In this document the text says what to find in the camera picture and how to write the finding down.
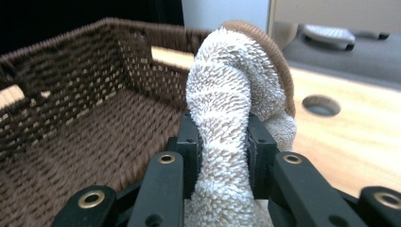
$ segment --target wooden table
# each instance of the wooden table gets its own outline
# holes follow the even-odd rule
[[[294,150],[336,188],[353,196],[367,185],[401,191],[401,92],[291,68],[298,132]],[[317,116],[303,107],[311,95],[340,104]]]

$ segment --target brass grommet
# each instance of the brass grommet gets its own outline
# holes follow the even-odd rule
[[[104,198],[104,192],[100,190],[90,191],[79,198],[78,206],[83,209],[89,209],[101,204]]]
[[[302,162],[301,158],[292,154],[285,155],[283,158],[286,162],[291,164],[300,164]]]
[[[385,206],[391,207],[392,209],[401,210],[401,198],[398,198],[393,194],[388,192],[376,192],[374,193],[374,197],[378,202]]]
[[[158,160],[162,164],[170,164],[175,161],[175,157],[173,155],[165,154],[160,156]]]

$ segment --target wicker basket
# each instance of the wicker basket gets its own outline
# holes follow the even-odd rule
[[[188,72],[150,47],[195,54],[207,35],[105,19],[1,57],[0,89],[25,97],[0,110],[0,226],[48,226],[81,188],[141,178],[186,109]]]

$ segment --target black plastic part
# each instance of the black plastic part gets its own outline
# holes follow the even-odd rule
[[[177,137],[168,138],[166,151],[177,151]]]
[[[379,40],[387,40],[387,38],[389,38],[390,34],[389,33],[380,33],[378,35],[378,39]]]
[[[101,191],[104,200],[91,208],[81,208],[78,205],[82,196],[89,192]],[[114,209],[115,192],[108,186],[90,186],[77,192],[68,200],[56,215],[52,226],[114,226],[117,220],[117,211]]]
[[[165,157],[171,163],[162,163]],[[129,227],[183,226],[183,157],[155,154],[136,198]]]
[[[277,153],[273,174],[296,226],[366,226],[303,155]]]
[[[127,226],[128,220],[132,213],[132,207],[135,204],[142,181],[134,183],[117,194],[115,202],[116,210],[118,211],[118,219],[115,227]]]
[[[268,200],[273,185],[272,166],[277,143],[259,118],[250,113],[248,123],[248,168],[250,185],[256,200]]]
[[[274,223],[274,226],[296,226],[296,220],[294,216],[288,210],[284,209],[272,200],[269,201],[269,213],[271,222]]]
[[[348,45],[345,47],[345,50],[346,50],[346,51],[351,51],[351,50],[354,49],[354,47],[355,47],[354,44],[348,44]]]
[[[177,152],[185,160],[183,164],[183,196],[190,199],[201,171],[201,142],[197,125],[189,113],[183,114],[177,137]]]
[[[386,187],[362,189],[357,211],[369,226],[401,226],[401,193]]]
[[[337,192],[340,194],[340,196],[342,197],[343,200],[345,200],[347,202],[347,204],[354,210],[357,211],[357,198],[346,194],[343,191],[340,191],[337,189]]]

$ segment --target terry cloth towel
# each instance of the terry cloth towel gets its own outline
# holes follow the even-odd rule
[[[253,199],[245,138],[252,112],[281,151],[292,151],[293,84],[276,44],[245,22],[223,24],[200,47],[186,100],[203,150],[195,192],[185,201],[185,225],[271,225],[266,201]]]

